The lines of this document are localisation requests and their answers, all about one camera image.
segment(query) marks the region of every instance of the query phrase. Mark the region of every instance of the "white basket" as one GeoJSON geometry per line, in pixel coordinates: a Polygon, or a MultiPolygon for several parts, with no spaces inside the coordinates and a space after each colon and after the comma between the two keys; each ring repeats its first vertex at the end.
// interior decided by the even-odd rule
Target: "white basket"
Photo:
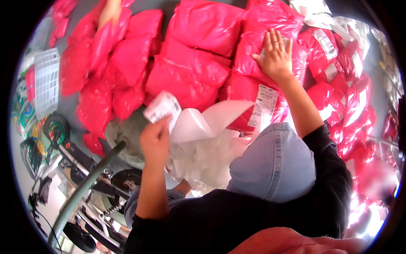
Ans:
{"type": "Polygon", "coordinates": [[[59,61],[57,48],[38,53],[34,57],[34,107],[38,120],[58,109],[59,61]]]}

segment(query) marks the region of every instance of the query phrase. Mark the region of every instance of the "black shirt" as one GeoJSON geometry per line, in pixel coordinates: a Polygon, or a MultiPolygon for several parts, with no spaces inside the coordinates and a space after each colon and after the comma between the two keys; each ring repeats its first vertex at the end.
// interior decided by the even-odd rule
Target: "black shirt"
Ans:
{"type": "Polygon", "coordinates": [[[226,190],[173,207],[164,220],[134,216],[125,253],[227,253],[266,228],[287,227],[307,237],[340,238],[348,225],[352,177],[327,127],[303,138],[314,152],[316,182],[284,204],[226,190]]]}

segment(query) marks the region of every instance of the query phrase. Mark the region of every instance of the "person's right hand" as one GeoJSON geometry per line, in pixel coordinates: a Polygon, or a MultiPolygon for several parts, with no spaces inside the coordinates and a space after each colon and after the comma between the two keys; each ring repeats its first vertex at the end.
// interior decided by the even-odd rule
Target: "person's right hand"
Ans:
{"type": "Polygon", "coordinates": [[[148,124],[140,136],[141,151],[145,158],[145,167],[152,170],[164,170],[169,155],[169,128],[166,116],[155,124],[148,124]]]}
{"type": "Polygon", "coordinates": [[[262,71],[278,84],[292,73],[292,39],[288,48],[282,40],[281,33],[271,28],[265,32],[264,39],[265,58],[252,54],[262,71]]]}

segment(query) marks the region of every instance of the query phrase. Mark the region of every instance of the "denim cap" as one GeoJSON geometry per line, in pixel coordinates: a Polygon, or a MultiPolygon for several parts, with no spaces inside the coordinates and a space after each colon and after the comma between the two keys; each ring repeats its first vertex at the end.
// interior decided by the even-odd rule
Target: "denim cap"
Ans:
{"type": "Polygon", "coordinates": [[[311,190],[316,180],[313,152],[288,123],[263,130],[230,164],[227,190],[285,203],[311,190]]]}

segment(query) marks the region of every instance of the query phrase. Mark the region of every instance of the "white plastic crate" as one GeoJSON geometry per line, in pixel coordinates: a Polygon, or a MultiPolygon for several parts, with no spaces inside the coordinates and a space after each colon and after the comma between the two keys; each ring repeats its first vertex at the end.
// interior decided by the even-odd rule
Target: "white plastic crate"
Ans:
{"type": "Polygon", "coordinates": [[[58,109],[59,61],[57,48],[38,53],[34,57],[34,107],[38,120],[58,109]]]}

